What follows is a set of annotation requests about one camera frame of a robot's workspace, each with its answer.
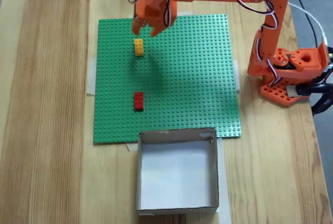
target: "black cable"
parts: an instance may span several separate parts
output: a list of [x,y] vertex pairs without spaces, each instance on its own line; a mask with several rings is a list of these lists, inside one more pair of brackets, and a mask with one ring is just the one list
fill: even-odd
[[[304,8],[304,6],[303,6],[302,1],[301,1],[301,0],[298,0],[298,1],[300,2],[300,5],[301,5],[302,9],[306,10],[306,9]],[[310,18],[308,17],[308,15],[305,14],[305,16],[306,16],[306,18],[307,18],[307,20],[308,20],[308,22],[309,22],[309,24],[310,24],[310,27],[311,27],[311,29],[312,29],[313,36],[314,36],[314,41],[315,41],[315,43],[316,43],[316,48],[318,48],[316,32],[314,31],[313,25],[312,25],[312,23],[311,23]]]

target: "lego brick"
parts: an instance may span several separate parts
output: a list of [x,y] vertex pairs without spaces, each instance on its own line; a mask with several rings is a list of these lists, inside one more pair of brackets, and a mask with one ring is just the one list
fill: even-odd
[[[100,20],[94,142],[137,142],[142,131],[215,127],[240,136],[226,15],[178,17],[154,38],[141,29],[145,56],[134,55],[132,19]],[[133,93],[144,91],[144,111]]]
[[136,56],[144,55],[144,40],[134,39],[134,51]]
[[135,110],[144,110],[144,93],[143,92],[134,93],[134,109]]

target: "red lego brick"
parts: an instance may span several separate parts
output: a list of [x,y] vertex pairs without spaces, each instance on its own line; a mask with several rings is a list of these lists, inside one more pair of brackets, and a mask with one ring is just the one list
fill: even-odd
[[144,110],[144,93],[134,93],[134,110]]

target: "robotic arm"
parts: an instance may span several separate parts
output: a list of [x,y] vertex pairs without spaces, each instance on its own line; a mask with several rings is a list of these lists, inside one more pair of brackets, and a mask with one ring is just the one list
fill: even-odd
[[[237,2],[245,9],[266,15],[265,22],[255,35],[248,66],[248,74],[263,78],[264,84],[260,87],[260,94],[289,106],[300,98],[318,92],[316,80],[320,80],[318,77],[330,67],[326,40],[324,39],[318,48],[289,51],[277,47],[288,0],[134,0],[130,1],[135,4],[133,32],[139,35],[140,28],[149,24],[152,27],[151,36],[155,36],[171,27],[177,16],[177,1]],[[245,4],[260,2],[266,3],[267,11],[256,11]],[[294,96],[297,96],[288,96],[287,86],[295,86]],[[325,104],[324,108],[333,104],[333,89],[331,86],[326,87],[322,102],[319,102]]]

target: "white cable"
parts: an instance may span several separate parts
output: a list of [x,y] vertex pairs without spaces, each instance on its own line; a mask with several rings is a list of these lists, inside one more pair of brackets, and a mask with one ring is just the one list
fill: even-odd
[[325,36],[324,29],[323,29],[323,27],[321,26],[321,24],[317,21],[317,19],[315,19],[314,16],[312,16],[309,12],[307,12],[307,11],[304,10],[304,9],[302,9],[301,7],[299,7],[299,6],[295,5],[295,4],[292,4],[292,3],[290,3],[290,2],[288,2],[288,4],[289,4],[290,6],[292,6],[292,7],[295,7],[295,8],[297,8],[297,9],[301,10],[302,12],[304,12],[305,14],[307,14],[309,17],[311,17],[311,18],[315,21],[315,23],[319,26],[319,28],[320,28],[320,30],[321,30],[321,32],[322,32],[322,41],[323,41],[323,43],[327,46],[327,38],[326,38],[326,36]]

